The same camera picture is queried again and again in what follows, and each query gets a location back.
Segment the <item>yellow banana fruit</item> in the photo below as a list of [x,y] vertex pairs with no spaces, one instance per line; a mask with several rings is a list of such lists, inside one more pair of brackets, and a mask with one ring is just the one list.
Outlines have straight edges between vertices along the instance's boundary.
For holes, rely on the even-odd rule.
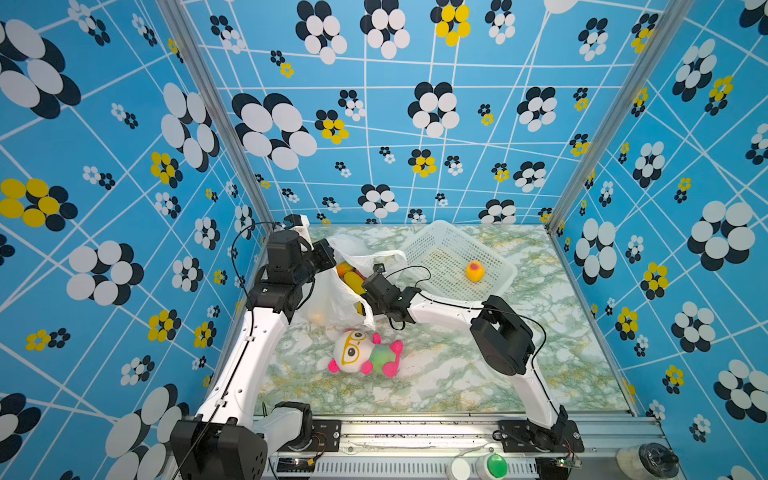
[[353,292],[359,296],[366,293],[363,286],[365,277],[362,276],[357,270],[350,270],[343,274],[342,280],[344,283],[353,290]]

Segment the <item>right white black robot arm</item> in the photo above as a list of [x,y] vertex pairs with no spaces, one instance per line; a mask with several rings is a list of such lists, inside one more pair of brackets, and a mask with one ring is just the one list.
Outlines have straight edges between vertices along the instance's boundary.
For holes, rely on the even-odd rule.
[[390,320],[469,332],[486,364],[511,378],[533,439],[562,440],[567,411],[554,400],[540,373],[533,331],[503,298],[491,295],[484,301],[451,300],[415,286],[400,289],[382,274],[364,280],[362,288],[373,311]]

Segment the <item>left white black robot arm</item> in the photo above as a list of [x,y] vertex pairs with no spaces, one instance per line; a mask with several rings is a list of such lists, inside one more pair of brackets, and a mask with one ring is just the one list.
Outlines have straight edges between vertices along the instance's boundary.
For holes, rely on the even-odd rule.
[[266,263],[246,295],[235,346],[197,413],[175,425],[170,437],[176,479],[259,479],[272,455],[302,449],[313,440],[306,403],[282,402],[254,418],[277,344],[310,298],[317,274],[335,267],[327,241],[313,242],[301,217],[275,231],[266,243]]

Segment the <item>peach fruit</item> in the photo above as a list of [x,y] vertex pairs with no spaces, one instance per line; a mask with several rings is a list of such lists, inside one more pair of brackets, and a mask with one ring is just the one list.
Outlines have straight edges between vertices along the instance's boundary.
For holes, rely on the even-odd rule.
[[485,276],[484,266],[479,261],[471,261],[465,269],[465,275],[471,282],[480,282]]

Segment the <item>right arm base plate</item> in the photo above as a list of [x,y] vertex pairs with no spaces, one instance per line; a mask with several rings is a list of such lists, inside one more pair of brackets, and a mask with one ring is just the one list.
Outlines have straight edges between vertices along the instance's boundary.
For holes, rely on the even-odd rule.
[[527,420],[502,420],[493,432],[494,440],[505,453],[583,453],[583,436],[577,424],[567,420],[555,430],[537,426]]

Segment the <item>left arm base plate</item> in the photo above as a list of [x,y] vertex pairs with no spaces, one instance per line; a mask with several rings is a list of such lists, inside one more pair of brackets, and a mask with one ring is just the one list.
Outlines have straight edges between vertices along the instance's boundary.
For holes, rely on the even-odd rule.
[[287,446],[294,452],[338,452],[341,441],[342,422],[336,419],[314,419],[311,423],[310,437],[297,446]]

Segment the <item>orange mango fruit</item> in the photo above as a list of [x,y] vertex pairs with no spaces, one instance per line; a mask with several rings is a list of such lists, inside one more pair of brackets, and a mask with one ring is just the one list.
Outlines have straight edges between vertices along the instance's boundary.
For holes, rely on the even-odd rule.
[[352,272],[354,270],[355,268],[346,262],[342,262],[336,266],[336,271],[340,278],[343,278],[347,273]]

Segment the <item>translucent white plastic bag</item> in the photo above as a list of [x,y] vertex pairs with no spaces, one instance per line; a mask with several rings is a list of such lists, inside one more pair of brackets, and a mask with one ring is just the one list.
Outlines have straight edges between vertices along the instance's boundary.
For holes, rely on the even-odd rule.
[[[376,263],[383,263],[386,272],[407,265],[407,257],[402,250],[370,250],[361,239],[350,234],[331,235],[328,242],[338,265],[346,262],[365,277],[374,273]],[[315,276],[312,295],[299,308],[298,315],[310,323],[336,330],[376,329],[370,302],[348,286],[338,276],[335,267]]]

